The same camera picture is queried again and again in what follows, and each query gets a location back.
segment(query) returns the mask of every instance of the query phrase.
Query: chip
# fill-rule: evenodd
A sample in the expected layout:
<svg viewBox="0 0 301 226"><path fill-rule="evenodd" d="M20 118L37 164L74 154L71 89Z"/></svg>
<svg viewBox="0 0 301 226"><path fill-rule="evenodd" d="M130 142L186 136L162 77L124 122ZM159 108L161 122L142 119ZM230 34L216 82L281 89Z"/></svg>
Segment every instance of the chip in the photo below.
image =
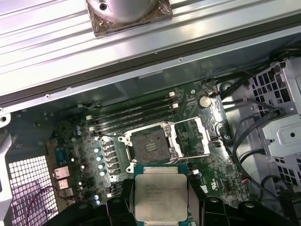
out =
<svg viewBox="0 0 301 226"><path fill-rule="evenodd" d="M231 172L233 172L233 166L231 166L231 165L227 165L226 167L225 167L225 169L226 169L226 172L227 173L231 173Z"/></svg>
<svg viewBox="0 0 301 226"><path fill-rule="evenodd" d="M137 163L150 163L170 159L170 152L162 129L132 138Z"/></svg>

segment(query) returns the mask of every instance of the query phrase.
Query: plastic wrap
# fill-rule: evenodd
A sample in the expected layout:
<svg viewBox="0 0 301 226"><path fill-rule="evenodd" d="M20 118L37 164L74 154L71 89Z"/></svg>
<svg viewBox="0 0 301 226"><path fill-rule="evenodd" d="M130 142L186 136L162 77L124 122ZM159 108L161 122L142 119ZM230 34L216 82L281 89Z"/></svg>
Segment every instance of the plastic wrap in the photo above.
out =
<svg viewBox="0 0 301 226"><path fill-rule="evenodd" d="M98 16L87 1L87 8L95 36L104 36L113 32L122 31L131 27L148 24L163 19L171 18L173 15L170 3L168 0L159 0L156 7L144 18L129 24L117 24L107 21Z"/></svg>

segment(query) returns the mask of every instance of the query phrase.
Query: red cable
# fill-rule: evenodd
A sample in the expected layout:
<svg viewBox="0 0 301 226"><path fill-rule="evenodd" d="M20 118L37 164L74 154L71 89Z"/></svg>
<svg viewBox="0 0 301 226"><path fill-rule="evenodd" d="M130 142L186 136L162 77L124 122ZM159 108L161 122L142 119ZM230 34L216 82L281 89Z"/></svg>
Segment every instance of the red cable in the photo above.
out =
<svg viewBox="0 0 301 226"><path fill-rule="evenodd" d="M30 210L30 207L32 206L33 202L36 200L36 198L39 196L39 194L43 193L44 191L46 191L46 190L49 189L49 188L53 188L53 189L57 192L57 195L58 195L59 198L62 198L62 199L64 199L64 200L73 200L73 201L74 201L74 199L70 199L70 198L65 198L65 197L59 196L58 190L57 190L57 188L54 187L54 186L51 186L51 185L50 185L50 186L44 187L42 190L40 190L40 191L33 197L32 201L31 201L31 202L29 203L29 205L28 205L28 208L27 208L27 211L26 211L26 215L25 215L25 225L26 225L26 226L29 226L29 222L28 222L29 210Z"/></svg>

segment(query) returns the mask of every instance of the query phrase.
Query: motherboard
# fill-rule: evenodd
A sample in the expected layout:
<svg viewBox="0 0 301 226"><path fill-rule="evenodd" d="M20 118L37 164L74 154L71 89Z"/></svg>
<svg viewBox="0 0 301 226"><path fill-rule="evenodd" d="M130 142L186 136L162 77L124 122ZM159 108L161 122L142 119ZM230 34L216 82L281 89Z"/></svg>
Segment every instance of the motherboard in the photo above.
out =
<svg viewBox="0 0 301 226"><path fill-rule="evenodd" d="M196 81L58 120L48 144L60 194L100 205L135 165L186 163L208 196L237 207L249 192L214 81ZM64 201L63 208L75 201Z"/></svg>

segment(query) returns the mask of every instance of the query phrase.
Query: mesh vent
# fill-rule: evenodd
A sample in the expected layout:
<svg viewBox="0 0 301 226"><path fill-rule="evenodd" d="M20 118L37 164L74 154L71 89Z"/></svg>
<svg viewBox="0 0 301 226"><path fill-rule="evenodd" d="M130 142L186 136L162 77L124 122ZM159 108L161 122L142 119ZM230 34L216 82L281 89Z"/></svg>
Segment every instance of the mesh vent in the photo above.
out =
<svg viewBox="0 0 301 226"><path fill-rule="evenodd" d="M280 74L276 74L274 70L258 74L253 77L250 82L257 101L268 105L278 105L291 101L286 83L282 81ZM268 110L260 106L259 110L261 116L264 116L268 112Z"/></svg>
<svg viewBox="0 0 301 226"><path fill-rule="evenodd" d="M275 158L275 161L285 164L284 158Z"/></svg>
<svg viewBox="0 0 301 226"><path fill-rule="evenodd" d="M292 169L288 169L285 167L277 166L280 176L283 180L285 180L289 185L298 186L297 179L295 173Z"/></svg>
<svg viewBox="0 0 301 226"><path fill-rule="evenodd" d="M11 219L14 226L24 226L27 208L34 196L52 185L45 156L10 163L10 185L13 193ZM52 189L41 193L31 205L30 226L39 226L58 213Z"/></svg>

